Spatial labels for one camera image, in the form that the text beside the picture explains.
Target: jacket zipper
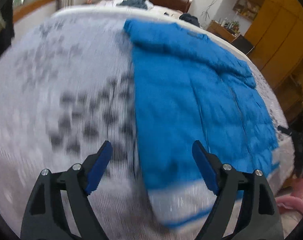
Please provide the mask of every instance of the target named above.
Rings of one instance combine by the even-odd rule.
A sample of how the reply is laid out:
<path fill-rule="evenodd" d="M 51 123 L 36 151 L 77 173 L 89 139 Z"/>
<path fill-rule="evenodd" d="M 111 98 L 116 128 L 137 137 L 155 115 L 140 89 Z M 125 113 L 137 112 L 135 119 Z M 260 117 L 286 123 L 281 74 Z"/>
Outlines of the jacket zipper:
<path fill-rule="evenodd" d="M 237 108 L 238 108 L 238 110 L 239 110 L 239 112 L 240 112 L 240 114 L 241 114 L 242 126 L 243 126 L 243 130 L 244 130 L 244 134 L 245 134 L 245 139 L 246 139 L 246 147 L 247 147 L 247 151 L 248 151 L 248 153 L 249 153 L 249 155 L 250 155 L 250 158 L 251 158 L 251 163 L 252 163 L 253 170 L 255 170 L 255 168 L 254 168 L 254 159 L 253 159 L 253 155 L 250 153 L 250 150 L 248 149 L 248 139 L 247 139 L 247 134 L 246 134 L 245 127 L 244 127 L 244 117 L 243 117 L 243 113 L 242 113 L 242 111 L 241 111 L 241 109 L 240 109 L 240 107 L 239 107 L 239 104 L 238 104 L 238 102 L 237 102 L 235 92 L 232 90 L 232 88 L 231 88 L 230 86 L 228 86 L 228 87 L 229 87 L 229 89 L 230 89 L 231 92 L 232 92 L 232 95 L 233 95 L 234 101 L 235 101 L 235 103 L 236 103 L 236 106 L 237 106 Z"/>

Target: wooden window sill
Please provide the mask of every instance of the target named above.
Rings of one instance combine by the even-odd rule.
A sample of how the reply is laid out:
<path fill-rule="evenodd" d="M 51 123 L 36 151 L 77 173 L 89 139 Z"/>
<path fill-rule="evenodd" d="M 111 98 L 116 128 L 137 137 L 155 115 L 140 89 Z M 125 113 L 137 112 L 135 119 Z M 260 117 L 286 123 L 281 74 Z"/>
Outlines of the wooden window sill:
<path fill-rule="evenodd" d="M 23 4 L 13 9 L 13 23 L 18 22 L 20 19 L 24 18 L 27 14 L 37 10 L 43 5 L 56 0 L 34 0 L 30 3 Z"/>

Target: pink object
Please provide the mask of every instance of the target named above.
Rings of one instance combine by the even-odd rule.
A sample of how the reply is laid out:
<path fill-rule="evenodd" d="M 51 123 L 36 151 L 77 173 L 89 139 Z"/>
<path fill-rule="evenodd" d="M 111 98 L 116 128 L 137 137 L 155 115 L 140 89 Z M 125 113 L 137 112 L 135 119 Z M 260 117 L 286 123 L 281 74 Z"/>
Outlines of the pink object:
<path fill-rule="evenodd" d="M 276 198 L 276 203 L 280 214 L 289 210 L 296 210 L 303 215 L 303 179 L 296 178 L 292 182 L 293 192 L 290 196 Z"/>

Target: blue gripper pad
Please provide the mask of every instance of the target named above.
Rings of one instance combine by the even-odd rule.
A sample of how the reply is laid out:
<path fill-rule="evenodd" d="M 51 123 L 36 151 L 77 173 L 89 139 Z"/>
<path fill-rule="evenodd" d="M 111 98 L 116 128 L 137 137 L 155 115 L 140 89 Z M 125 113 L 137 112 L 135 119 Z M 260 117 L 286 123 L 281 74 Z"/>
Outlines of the blue gripper pad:
<path fill-rule="evenodd" d="M 93 163 L 91 169 L 85 171 L 85 174 L 87 173 L 87 187 L 85 188 L 85 192 L 88 195 L 97 189 L 101 177 L 110 161 L 112 155 L 111 143 L 109 141 L 105 141 L 99 151 L 92 155 L 93 158 L 96 158 L 96 155 L 98 155 L 98 158 Z"/>
<path fill-rule="evenodd" d="M 207 159 L 200 145 L 201 143 L 199 141 L 195 141 L 193 143 L 192 152 L 194 160 L 197 164 L 199 171 L 202 174 L 207 188 L 211 190 L 215 195 L 218 195 L 219 186 L 217 183 L 217 173 L 213 169 L 211 163 Z"/>

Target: silver bolt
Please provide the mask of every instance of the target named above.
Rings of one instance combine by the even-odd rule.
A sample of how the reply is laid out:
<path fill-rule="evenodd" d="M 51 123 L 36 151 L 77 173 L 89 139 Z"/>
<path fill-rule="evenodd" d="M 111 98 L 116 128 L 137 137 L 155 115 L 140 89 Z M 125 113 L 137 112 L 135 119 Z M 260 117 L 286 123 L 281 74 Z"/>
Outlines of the silver bolt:
<path fill-rule="evenodd" d="M 230 171 L 232 169 L 232 166 L 230 164 L 226 163 L 226 164 L 223 165 L 223 169 L 225 171 Z"/>
<path fill-rule="evenodd" d="M 81 165 L 80 165 L 79 163 L 76 163 L 76 164 L 74 164 L 74 165 L 72 166 L 72 169 L 73 169 L 74 171 L 79 171 L 79 170 L 81 169 Z"/>
<path fill-rule="evenodd" d="M 49 170 L 48 170 L 48 169 L 43 169 L 43 170 L 41 171 L 41 174 L 42 174 L 43 176 L 48 175 L 48 173 L 49 173 Z"/>
<path fill-rule="evenodd" d="M 255 170 L 255 174 L 257 176 L 262 176 L 263 175 L 263 172 L 261 170 Z"/>

